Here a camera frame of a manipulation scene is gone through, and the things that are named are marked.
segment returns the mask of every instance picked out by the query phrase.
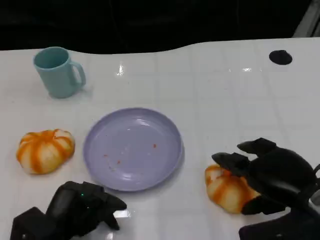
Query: toy pumpkin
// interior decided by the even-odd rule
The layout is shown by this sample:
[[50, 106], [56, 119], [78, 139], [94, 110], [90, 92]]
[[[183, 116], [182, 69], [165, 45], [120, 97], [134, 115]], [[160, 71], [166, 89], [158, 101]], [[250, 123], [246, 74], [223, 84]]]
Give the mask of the toy pumpkin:
[[30, 174], [47, 174], [57, 169], [75, 152], [75, 140], [61, 129], [29, 132], [23, 136], [16, 158]]
[[217, 164], [209, 166], [204, 174], [208, 197], [229, 213], [241, 213], [248, 201], [260, 195], [244, 177], [234, 176]]

